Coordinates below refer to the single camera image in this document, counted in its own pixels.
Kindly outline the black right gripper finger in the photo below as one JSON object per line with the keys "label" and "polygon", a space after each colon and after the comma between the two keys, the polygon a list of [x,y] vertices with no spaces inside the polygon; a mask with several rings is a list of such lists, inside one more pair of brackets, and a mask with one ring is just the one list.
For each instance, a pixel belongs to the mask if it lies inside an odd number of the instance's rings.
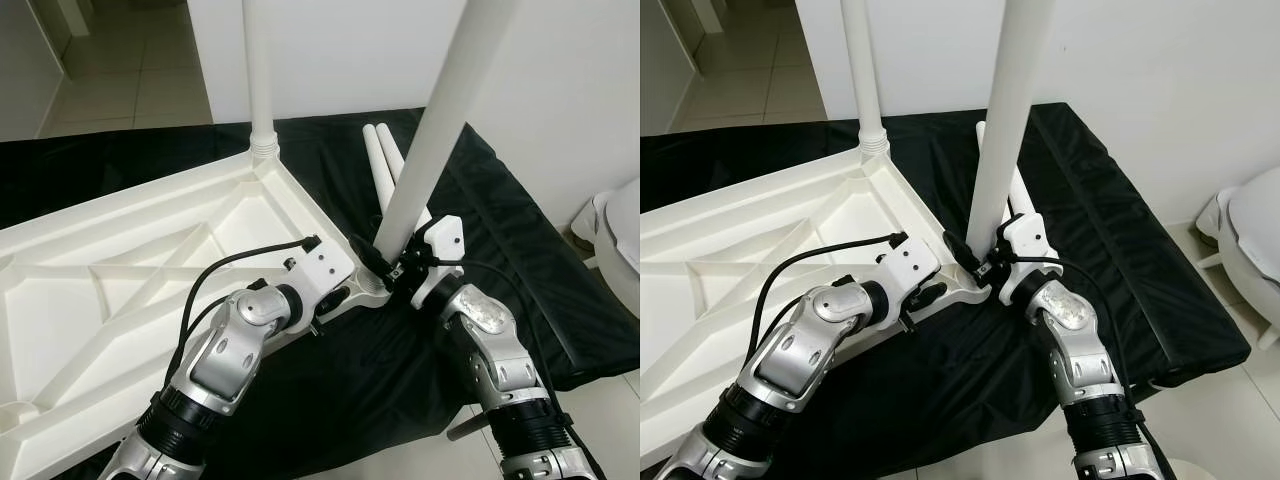
{"label": "black right gripper finger", "polygon": [[360,262],[381,282],[385,289],[393,291],[394,282],[390,279],[393,266],[384,259],[381,252],[372,243],[358,236],[349,238],[349,246]]}
{"label": "black right gripper finger", "polygon": [[975,285],[986,287],[984,273],[982,271],[984,261],[974,255],[965,239],[954,230],[945,230],[943,242],[956,264],[970,275]]}

